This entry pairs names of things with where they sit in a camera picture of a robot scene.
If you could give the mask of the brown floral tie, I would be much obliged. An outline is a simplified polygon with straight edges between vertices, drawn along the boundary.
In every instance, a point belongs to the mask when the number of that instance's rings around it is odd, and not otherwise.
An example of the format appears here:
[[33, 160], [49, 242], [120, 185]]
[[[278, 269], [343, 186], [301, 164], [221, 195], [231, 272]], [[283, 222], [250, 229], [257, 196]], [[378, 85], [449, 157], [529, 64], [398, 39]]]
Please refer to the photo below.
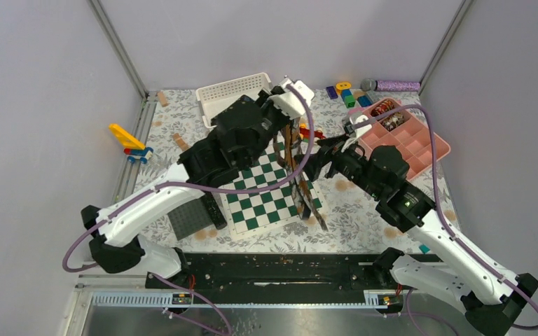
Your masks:
[[[284, 138], [283, 149], [279, 149], [277, 145], [277, 135], [273, 137], [273, 150], [277, 156], [277, 163], [286, 170], [288, 175], [292, 175], [299, 167], [294, 157], [300, 154], [304, 157], [301, 148], [302, 139], [300, 138], [299, 126], [299, 121], [295, 120], [280, 130], [280, 135]], [[294, 213], [301, 220], [314, 217], [320, 228], [327, 232], [326, 222], [315, 205], [309, 189], [309, 180], [304, 177], [303, 172], [300, 172], [289, 182], [289, 187], [291, 189], [291, 199], [294, 201]]]

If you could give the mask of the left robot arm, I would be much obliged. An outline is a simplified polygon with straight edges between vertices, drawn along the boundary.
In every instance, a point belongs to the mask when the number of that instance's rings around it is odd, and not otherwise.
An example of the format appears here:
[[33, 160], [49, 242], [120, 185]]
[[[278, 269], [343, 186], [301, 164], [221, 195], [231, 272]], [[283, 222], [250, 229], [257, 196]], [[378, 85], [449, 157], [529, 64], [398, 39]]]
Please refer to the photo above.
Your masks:
[[78, 238], [89, 238], [93, 267], [117, 274], [142, 266], [161, 275], [174, 288], [185, 285], [189, 269], [179, 254], [140, 236], [154, 220], [205, 192], [227, 195], [265, 193], [279, 188], [301, 174], [297, 168], [282, 180], [262, 188], [228, 189], [240, 172], [258, 161], [270, 140], [302, 116], [311, 119], [315, 94], [300, 81], [281, 84], [256, 99], [242, 95], [212, 118], [209, 134], [187, 151], [156, 180], [106, 208], [87, 206], [82, 212], [86, 227]]

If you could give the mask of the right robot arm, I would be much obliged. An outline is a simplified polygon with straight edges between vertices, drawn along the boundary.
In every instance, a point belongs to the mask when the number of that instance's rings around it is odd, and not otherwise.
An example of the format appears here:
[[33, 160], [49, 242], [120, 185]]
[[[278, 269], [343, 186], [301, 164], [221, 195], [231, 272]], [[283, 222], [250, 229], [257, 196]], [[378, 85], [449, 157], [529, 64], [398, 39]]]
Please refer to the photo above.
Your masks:
[[328, 165], [326, 177], [341, 174], [353, 182], [374, 198], [385, 222], [426, 245], [453, 270], [449, 274], [387, 248], [373, 271], [380, 287], [399, 283], [426, 292], [464, 314], [483, 335], [505, 335], [515, 327], [538, 280], [500, 265], [448, 223], [436, 203], [407, 180], [409, 164], [395, 146], [378, 146], [366, 157], [345, 135], [317, 145], [304, 167], [307, 177], [316, 180]]

